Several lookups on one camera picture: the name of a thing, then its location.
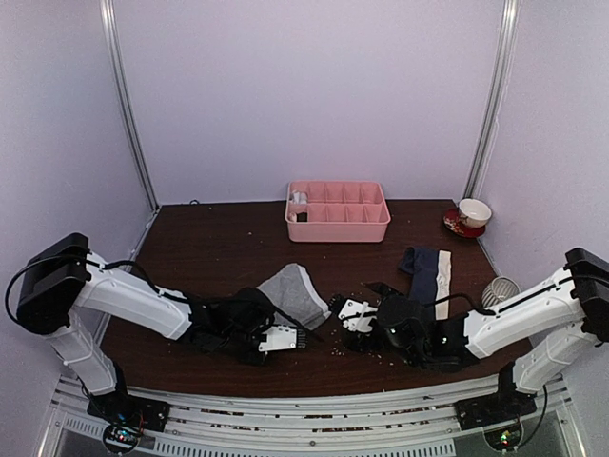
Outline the navy and cream underwear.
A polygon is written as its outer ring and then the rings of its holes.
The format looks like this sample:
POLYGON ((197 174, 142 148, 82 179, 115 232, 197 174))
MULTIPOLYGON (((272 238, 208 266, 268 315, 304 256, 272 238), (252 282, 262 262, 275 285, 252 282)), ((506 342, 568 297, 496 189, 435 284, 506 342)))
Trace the navy and cream underwear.
POLYGON ((429 304, 450 295, 451 256, 450 251, 425 247, 405 251, 398 269, 411 278, 410 300, 429 304))

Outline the grey boxer briefs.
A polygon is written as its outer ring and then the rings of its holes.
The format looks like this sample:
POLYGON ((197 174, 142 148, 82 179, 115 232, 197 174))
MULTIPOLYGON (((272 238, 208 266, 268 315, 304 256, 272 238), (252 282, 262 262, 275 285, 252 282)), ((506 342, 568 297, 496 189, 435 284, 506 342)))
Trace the grey boxer briefs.
POLYGON ((319 295, 305 267, 291 263, 263 281, 257 290, 270 302, 309 330, 330 316, 327 302, 319 295))

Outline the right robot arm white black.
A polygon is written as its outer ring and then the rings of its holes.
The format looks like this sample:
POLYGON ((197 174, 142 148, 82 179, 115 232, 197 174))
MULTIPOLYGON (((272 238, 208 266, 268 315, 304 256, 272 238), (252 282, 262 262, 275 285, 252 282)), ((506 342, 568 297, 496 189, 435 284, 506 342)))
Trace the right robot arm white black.
POLYGON ((492 307, 474 306, 439 320, 436 304, 408 299, 385 283, 369 283, 380 302, 335 295, 330 309, 353 350, 393 350, 408 366, 457 372, 499 349, 545 332, 529 353, 504 366, 496 392, 461 400, 455 410, 463 430, 516 420, 536 411, 544 385, 588 348, 608 340, 608 264, 584 248, 536 286, 492 307))

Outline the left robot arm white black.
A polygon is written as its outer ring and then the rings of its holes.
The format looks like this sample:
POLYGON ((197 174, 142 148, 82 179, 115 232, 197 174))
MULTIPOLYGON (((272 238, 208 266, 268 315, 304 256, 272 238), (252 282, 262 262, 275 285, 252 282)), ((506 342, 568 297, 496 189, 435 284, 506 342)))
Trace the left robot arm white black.
POLYGON ((133 261, 105 261, 78 232, 31 258, 7 288, 15 285, 20 295, 15 308, 6 308, 7 315, 49 342, 80 380, 88 414, 108 422, 107 436, 121 446, 147 431, 163 431, 170 406, 128 393, 124 372, 95 343, 78 309, 101 311, 203 353, 233 347, 253 366, 262 365, 272 351, 304 348, 330 314, 306 269, 297 264, 257 288, 200 298, 155 285, 133 261))

